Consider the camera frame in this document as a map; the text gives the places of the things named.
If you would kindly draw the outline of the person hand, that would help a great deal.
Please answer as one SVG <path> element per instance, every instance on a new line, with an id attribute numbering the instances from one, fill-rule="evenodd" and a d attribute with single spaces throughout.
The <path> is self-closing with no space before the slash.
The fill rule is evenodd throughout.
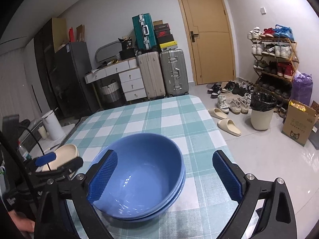
<path id="1" fill-rule="evenodd" d="M 12 221 L 16 225 L 19 231 L 34 233 L 35 222 L 28 219 L 27 217 L 18 214 L 14 210 L 8 212 Z"/>

